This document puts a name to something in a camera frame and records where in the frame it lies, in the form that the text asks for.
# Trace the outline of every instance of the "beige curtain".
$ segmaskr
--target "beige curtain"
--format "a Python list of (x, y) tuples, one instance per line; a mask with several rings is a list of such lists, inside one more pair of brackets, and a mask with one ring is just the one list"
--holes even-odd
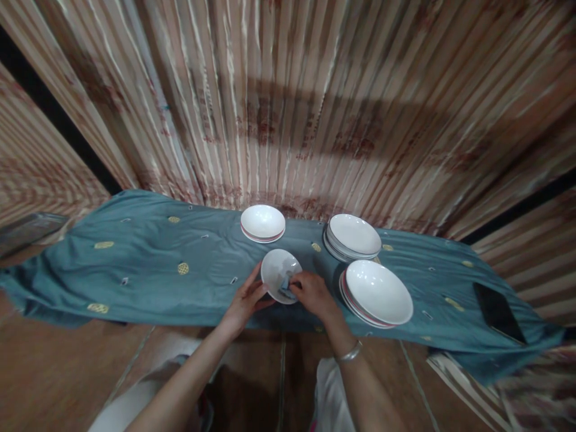
[(108, 196), (0, 64), (0, 227), (35, 211), (75, 217)]
[[(576, 109), (570, 110), (479, 203), (510, 203), (576, 166)], [(576, 189), (534, 209), (473, 248), (543, 318), (576, 325)]]
[(5, 0), (0, 19), (124, 187), (462, 238), (566, 168), (504, 187), (576, 103), (571, 7)]
[(575, 244), (573, 188), (478, 242), (474, 249), (540, 316), (574, 326)]

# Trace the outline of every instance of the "bangle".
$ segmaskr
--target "bangle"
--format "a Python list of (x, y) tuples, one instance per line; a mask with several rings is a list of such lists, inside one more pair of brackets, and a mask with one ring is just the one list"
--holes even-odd
[(358, 341), (356, 345), (354, 345), (354, 348), (352, 348), (352, 351), (350, 351), (346, 355), (343, 355), (342, 357), (335, 357), (335, 359), (338, 363), (346, 363), (352, 361), (358, 356), (358, 354), (360, 354), (361, 348), (362, 348), (362, 342)]

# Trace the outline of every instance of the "blue cloth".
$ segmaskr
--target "blue cloth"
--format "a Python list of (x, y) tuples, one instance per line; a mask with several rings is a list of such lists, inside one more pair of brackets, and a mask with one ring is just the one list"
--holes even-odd
[[(256, 263), (280, 248), (325, 279), (356, 335), (450, 351), (481, 383), (512, 373), (562, 341), (564, 329), (543, 321), (470, 247), (386, 229), (377, 230), (384, 244), (379, 260), (407, 286), (414, 316), (394, 329), (370, 327), (340, 298), (338, 278), (346, 265), (326, 251), (323, 223), (288, 219), (281, 239), (257, 244), (242, 234), (240, 214), (128, 190), (89, 214), (60, 243), (4, 270), (0, 284), (14, 302), (26, 299), (25, 315), (53, 323), (98, 318), (215, 326)], [(506, 296), (528, 346), (485, 324), (472, 287), (476, 281)], [(323, 331), (300, 303), (259, 311), (248, 326)]]

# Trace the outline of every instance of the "smartphone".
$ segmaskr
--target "smartphone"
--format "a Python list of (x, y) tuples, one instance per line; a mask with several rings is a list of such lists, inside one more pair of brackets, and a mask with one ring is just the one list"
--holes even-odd
[(504, 294), (478, 282), (474, 282), (474, 291), (486, 324), (516, 343), (526, 345), (526, 339)]

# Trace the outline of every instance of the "wooden floor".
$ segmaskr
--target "wooden floor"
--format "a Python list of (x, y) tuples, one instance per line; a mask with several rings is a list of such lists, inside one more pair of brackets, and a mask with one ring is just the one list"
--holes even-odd
[[(0, 291), (0, 430), (86, 431), (106, 404), (165, 360), (193, 352), (209, 331), (99, 321), (62, 329), (22, 318)], [(428, 366), (425, 347), (362, 342), (410, 431), (434, 431), (432, 416), (440, 431), (490, 431)], [(325, 334), (245, 331), (207, 390), (212, 430), (307, 431), (316, 367), (331, 355)]]

